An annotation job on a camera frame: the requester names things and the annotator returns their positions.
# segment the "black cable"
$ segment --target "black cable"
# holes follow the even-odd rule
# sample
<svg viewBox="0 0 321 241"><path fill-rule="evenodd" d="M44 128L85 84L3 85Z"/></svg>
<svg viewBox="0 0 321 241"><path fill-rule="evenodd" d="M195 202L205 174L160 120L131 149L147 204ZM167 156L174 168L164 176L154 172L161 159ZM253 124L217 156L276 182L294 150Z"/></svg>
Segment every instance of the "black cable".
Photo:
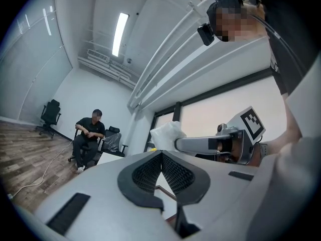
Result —
<svg viewBox="0 0 321 241"><path fill-rule="evenodd" d="M280 41L282 46L285 48L285 50L288 52L288 54L291 56L292 60L294 61L300 76L303 78L304 72L306 72L306 68L301 62L301 60L298 58L298 56L294 53L294 51L285 42L285 40L265 20L253 14L249 14L249 15L254 19L256 19L259 23L261 23L271 34L273 34Z"/></svg>
<svg viewBox="0 0 321 241"><path fill-rule="evenodd" d="M262 138L263 138L263 135L261 136L260 140L259 140L257 143L261 142L261 141L262 141Z"/></svg>

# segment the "dark pants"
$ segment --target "dark pants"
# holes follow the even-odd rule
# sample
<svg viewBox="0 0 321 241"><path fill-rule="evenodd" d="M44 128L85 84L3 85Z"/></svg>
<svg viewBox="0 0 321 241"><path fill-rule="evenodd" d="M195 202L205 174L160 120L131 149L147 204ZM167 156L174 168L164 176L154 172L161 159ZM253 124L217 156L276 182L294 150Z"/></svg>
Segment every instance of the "dark pants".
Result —
<svg viewBox="0 0 321 241"><path fill-rule="evenodd" d="M89 151L87 153L85 153L85 156L83 158L81 158L80 149L85 144L87 144L87 146L89 147ZM76 158L78 168L82 167L84 165L86 166L87 163L90 162L95 157L95 155L98 151L97 141L95 141L95 140L88 141L83 135L76 136L76 138L73 142L73 145L74 145L73 155Z"/></svg>

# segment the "wooden floor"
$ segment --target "wooden floor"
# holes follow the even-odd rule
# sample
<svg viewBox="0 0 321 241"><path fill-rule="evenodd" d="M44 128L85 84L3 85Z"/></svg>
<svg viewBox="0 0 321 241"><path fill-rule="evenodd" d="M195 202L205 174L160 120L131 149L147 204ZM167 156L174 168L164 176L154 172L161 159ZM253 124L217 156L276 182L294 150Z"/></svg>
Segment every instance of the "wooden floor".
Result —
<svg viewBox="0 0 321 241"><path fill-rule="evenodd" d="M50 161L69 141L56 135L39 135L35 127L0 121L0 177L7 194L14 195L22 186L36 184ZM77 176L75 161L68 162L72 144L50 165L41 185L22 189L13 203L33 212L51 193Z"/></svg>

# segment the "black office chair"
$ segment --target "black office chair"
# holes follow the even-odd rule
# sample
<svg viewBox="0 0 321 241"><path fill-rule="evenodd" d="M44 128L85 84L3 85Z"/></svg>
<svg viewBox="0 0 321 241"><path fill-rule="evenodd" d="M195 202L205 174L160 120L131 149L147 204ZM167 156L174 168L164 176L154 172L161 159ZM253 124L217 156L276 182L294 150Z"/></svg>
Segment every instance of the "black office chair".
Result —
<svg viewBox="0 0 321 241"><path fill-rule="evenodd" d="M105 137L106 138L110 137L110 136L117 134L119 132L120 132L120 129L110 126L109 129L105 131ZM122 147L121 151L113 152L113 151L109 150L108 148L104 148L104 143L105 143L105 141L103 140L102 145L101 145L102 152L109 153L109 154L116 155L116 156L120 156L120 157L125 157L124 150L126 147L128 147L127 145L122 145L123 147Z"/></svg>
<svg viewBox="0 0 321 241"><path fill-rule="evenodd" d="M41 113L41 119L44 121L44 124L42 126L37 126L37 128L42 128L42 130L39 132L39 135L41 135L43 132L48 132L51 135L51 139L54 138L55 133L53 132L51 125L57 125L57 122L60 118L61 113L60 103L56 100L51 100L51 102L47 103L47 106L44 105L44 109Z"/></svg>
<svg viewBox="0 0 321 241"><path fill-rule="evenodd" d="M76 138L76 136L77 136L77 133L78 133L78 129L76 129L76 133L75 133L74 140L75 140L75 138ZM98 138L97 140L99 140L99 141L98 141L98 147L99 147L100 142L101 142L102 139L101 139L101 138ZM80 152L81 152L81 157L82 157L82 158L86 155L86 153L88 152L88 150L89 150L89 148L88 148L87 144L83 145L83 146L80 148ZM73 152L73 156L70 157L70 158L68 158L68 162L71 162L72 159L75 159L74 152ZM97 154L96 154L95 157L94 157L93 159L91 159L91 160L94 161L94 164L95 164L95 165L97 165L99 159L100 159L100 155L99 155L99 158L97 158Z"/></svg>

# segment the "fluorescent light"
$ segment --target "fluorescent light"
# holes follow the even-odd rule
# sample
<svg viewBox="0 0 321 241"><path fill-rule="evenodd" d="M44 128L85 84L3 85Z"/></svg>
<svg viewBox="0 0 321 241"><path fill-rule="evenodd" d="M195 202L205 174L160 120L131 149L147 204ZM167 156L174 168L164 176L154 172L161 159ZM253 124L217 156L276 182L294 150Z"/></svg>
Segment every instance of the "fluorescent light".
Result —
<svg viewBox="0 0 321 241"><path fill-rule="evenodd" d="M21 29L21 26L20 26L20 23L19 23L18 19L17 19L17 23L18 23L18 27L19 27L19 32L20 32L20 34L22 34L22 29Z"/></svg>
<svg viewBox="0 0 321 241"><path fill-rule="evenodd" d="M50 31L50 28L49 28L49 23L48 23L48 19L47 19L47 15L46 15L46 9L43 8L43 9L42 9L42 12L44 13L44 17L45 17L45 22L46 22L48 34L49 34L49 36L51 36L51 31Z"/></svg>
<svg viewBox="0 0 321 241"><path fill-rule="evenodd" d="M123 14L123 13L120 13L119 15L116 31L115 31L114 43L112 45L112 54L114 56L118 56L121 37L124 32L126 22L128 20L128 16L129 15Z"/></svg>
<svg viewBox="0 0 321 241"><path fill-rule="evenodd" d="M29 21L28 21L27 15L25 14L25 16L26 16L26 20L27 20L28 27L29 27L29 29L30 29L30 25L29 25Z"/></svg>

